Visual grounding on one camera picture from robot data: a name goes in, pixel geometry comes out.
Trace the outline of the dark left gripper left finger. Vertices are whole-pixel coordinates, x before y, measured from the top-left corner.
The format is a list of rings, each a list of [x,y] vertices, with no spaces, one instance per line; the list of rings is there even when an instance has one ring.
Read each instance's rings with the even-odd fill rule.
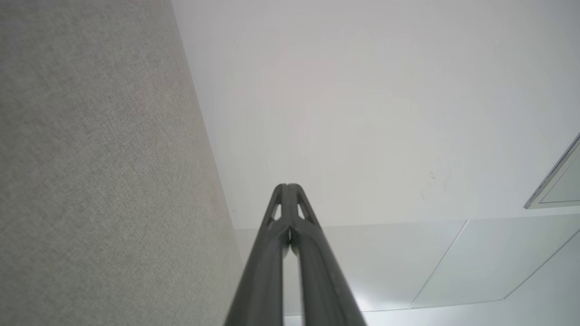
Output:
[[[226,326],[283,325],[283,259],[288,248],[288,223],[284,216],[287,184],[273,191],[265,215],[230,305]]]

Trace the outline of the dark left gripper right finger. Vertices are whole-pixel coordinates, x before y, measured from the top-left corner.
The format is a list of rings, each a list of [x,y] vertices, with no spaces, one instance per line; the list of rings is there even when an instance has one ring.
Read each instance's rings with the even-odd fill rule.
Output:
[[[289,184],[290,245],[298,256],[305,326],[364,326],[356,299],[307,196]]]

